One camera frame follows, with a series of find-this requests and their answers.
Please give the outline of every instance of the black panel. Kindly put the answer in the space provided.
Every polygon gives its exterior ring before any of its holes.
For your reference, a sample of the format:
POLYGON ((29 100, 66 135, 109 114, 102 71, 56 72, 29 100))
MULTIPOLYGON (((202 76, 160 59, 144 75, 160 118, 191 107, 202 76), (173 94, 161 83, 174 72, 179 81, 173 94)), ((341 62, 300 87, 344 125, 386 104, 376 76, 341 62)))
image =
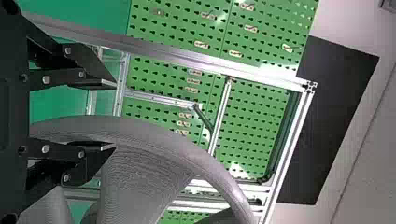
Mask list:
POLYGON ((309 36, 298 77, 318 83, 279 203, 315 204, 379 58, 309 36))

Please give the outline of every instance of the black mount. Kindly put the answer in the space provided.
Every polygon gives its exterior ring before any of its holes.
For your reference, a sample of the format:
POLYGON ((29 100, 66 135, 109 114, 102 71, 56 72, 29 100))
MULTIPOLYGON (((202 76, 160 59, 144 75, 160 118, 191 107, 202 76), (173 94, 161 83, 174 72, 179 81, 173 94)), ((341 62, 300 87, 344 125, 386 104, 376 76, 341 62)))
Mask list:
POLYGON ((116 80, 89 47, 56 42, 26 20, 13 0, 0 0, 0 31, 0 224, 15 224, 56 186, 88 182, 115 150, 108 143, 30 138, 30 91, 61 85, 113 90, 116 80), (38 69, 29 69, 29 62, 38 69), (37 162, 28 168, 28 160, 37 162))

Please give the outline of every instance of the small metal clip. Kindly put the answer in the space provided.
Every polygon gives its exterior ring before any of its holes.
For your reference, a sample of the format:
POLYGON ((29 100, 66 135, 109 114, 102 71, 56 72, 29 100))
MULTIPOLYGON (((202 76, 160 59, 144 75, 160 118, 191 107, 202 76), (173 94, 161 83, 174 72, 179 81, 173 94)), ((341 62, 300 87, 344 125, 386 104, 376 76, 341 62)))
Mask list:
POLYGON ((153 9, 151 10, 151 13, 154 14, 154 15, 156 15, 156 16, 161 16, 161 17, 164 17, 164 16, 165 16, 165 11, 162 10, 162 9, 160 9, 160 8, 153 8, 153 9))
POLYGON ((257 32, 259 32, 259 29, 256 26, 251 25, 245 25, 245 30, 254 34, 257 34, 257 32))
POLYGON ((183 136, 187 136, 187 135, 189 135, 189 134, 190 134, 190 132, 189 132, 189 131, 186 131, 186 130, 180 130, 180 129, 176 129, 176 130, 175 130, 175 133, 178 133, 178 134, 180 134, 180 135, 183 135, 183 136))
POLYGON ((241 3, 239 6, 247 11, 254 11, 254 3, 253 4, 246 4, 246 3, 241 3))
POLYGON ((193 87, 185 87, 184 90, 187 91, 187 92, 190 92, 190 93, 194 93, 194 94, 199 93, 199 90, 195 89, 193 87))
POLYGON ((191 123, 187 122, 187 121, 183 121, 183 120, 179 120, 177 122, 177 125, 180 127, 186 127, 186 128, 190 128, 191 127, 191 123))
POLYGON ((230 56, 233 56, 235 58, 242 58, 244 56, 243 53, 236 51, 236 50, 229 50, 228 54, 230 54, 230 56))
POLYGON ((201 17, 204 19, 212 20, 215 21, 218 17, 212 14, 212 11, 210 12, 201 12, 201 17))
POLYGON ((178 116, 182 119, 192 119, 192 114, 188 113, 179 113, 178 116))
POLYGON ((195 47, 198 47, 201 49, 209 49, 209 45, 202 41, 195 40, 194 45, 195 45, 195 47))
POLYGON ((194 85, 201 85, 201 81, 195 78, 187 78, 187 83, 194 84, 194 85))
POLYGON ((203 74, 203 72, 198 71, 198 70, 194 70, 194 69, 189 69, 189 74, 190 74, 190 75, 194 75, 194 76, 201 77, 202 74, 203 74))
POLYGON ((297 47, 291 47, 291 46, 289 46, 287 44, 283 44, 282 45, 282 49, 287 51, 288 53, 293 53, 295 49, 301 49, 301 47, 298 47, 298 46, 297 47))

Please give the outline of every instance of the bolt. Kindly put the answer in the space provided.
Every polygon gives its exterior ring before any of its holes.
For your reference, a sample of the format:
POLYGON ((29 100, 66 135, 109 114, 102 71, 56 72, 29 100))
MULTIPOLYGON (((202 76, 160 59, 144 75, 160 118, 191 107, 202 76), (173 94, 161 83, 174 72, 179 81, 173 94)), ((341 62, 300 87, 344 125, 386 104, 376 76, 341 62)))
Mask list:
POLYGON ((67 183, 69 181, 70 181, 70 175, 69 174, 64 175, 64 183, 67 183))
POLYGON ((80 159, 84 158, 84 157, 85 157, 85 152, 84 152, 84 151, 80 151, 80 152, 78 153, 78 157, 79 157, 80 159))
POLYGON ((65 48, 64 49, 64 53, 71 54, 72 53, 72 49, 71 48, 65 48))
POLYGON ((50 84, 50 76, 44 76, 43 77, 43 83, 46 84, 46 85, 50 84))
POLYGON ((29 77, 26 74, 20 75, 20 81, 27 82, 28 80, 29 80, 29 77))
POLYGON ((44 146, 41 148, 41 151, 42 151, 44 154, 49 153, 49 151, 50 151, 50 146, 49 146, 49 145, 44 145, 44 146))
POLYGON ((27 146, 20 146, 19 148, 18 148, 18 153, 21 155, 21 154, 23 154, 23 153, 26 153, 27 152, 27 146))

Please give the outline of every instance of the perforated panel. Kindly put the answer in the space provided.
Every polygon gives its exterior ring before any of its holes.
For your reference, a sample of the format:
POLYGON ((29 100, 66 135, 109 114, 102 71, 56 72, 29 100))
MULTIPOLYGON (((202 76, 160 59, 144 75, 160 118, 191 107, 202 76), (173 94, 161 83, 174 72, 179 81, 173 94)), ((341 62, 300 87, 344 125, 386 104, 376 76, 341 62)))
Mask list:
POLYGON ((179 224, 182 212, 165 211, 158 224, 179 224))
MULTIPOLYGON (((212 123, 216 120, 224 84, 224 76, 162 63, 144 57, 133 57, 131 59, 127 80, 127 86, 136 91, 203 104, 202 110, 212 123)), ((128 109, 129 113, 133 113, 131 111, 134 110, 133 108, 124 108, 128 109)), ((174 106, 168 108, 172 111, 176 110, 174 106)), ((158 118, 162 118, 162 116, 165 115, 157 114, 158 118)), ((202 148, 208 149, 209 130, 203 129, 200 134, 202 134, 202 138, 201 136, 198 139, 193 138, 194 142, 202 148)))
POLYGON ((195 144, 198 144, 201 139, 203 124, 195 112, 188 109, 125 98, 122 116, 154 123, 172 132, 187 136, 195 144))
POLYGON ((209 216, 209 213, 182 212, 180 224, 194 224, 195 222, 209 216))
POLYGON ((221 57, 297 71, 318 0, 234 0, 221 57))
POLYGON ((286 90, 234 82, 216 149, 216 158, 233 177, 265 175, 288 100, 286 90))
POLYGON ((231 0, 133 0, 127 34, 217 56, 231 0))

